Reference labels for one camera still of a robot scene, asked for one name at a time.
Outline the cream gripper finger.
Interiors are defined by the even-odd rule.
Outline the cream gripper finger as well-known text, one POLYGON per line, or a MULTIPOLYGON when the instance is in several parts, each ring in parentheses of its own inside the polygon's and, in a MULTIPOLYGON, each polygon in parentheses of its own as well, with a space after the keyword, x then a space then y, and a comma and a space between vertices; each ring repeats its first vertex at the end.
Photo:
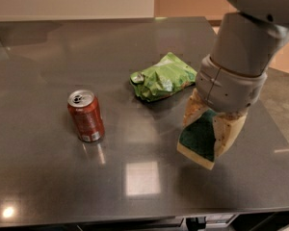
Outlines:
POLYGON ((208 109, 209 107, 200 98, 197 89, 193 89, 186 104, 183 126, 187 127, 197 121, 208 109))
POLYGON ((216 157, 223 155, 236 141, 245 124, 247 114, 248 111, 243 110, 236 113, 220 113, 213 117, 216 157))

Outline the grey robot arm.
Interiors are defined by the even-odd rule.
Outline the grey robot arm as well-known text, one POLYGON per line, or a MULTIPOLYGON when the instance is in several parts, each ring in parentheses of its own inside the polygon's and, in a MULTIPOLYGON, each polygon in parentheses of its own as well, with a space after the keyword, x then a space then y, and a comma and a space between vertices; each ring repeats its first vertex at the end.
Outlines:
POLYGON ((211 53, 202 60, 183 124, 209 109, 217 156, 235 142, 249 107, 259 98, 267 68, 289 41, 289 0, 227 0, 235 9, 222 20, 211 53))

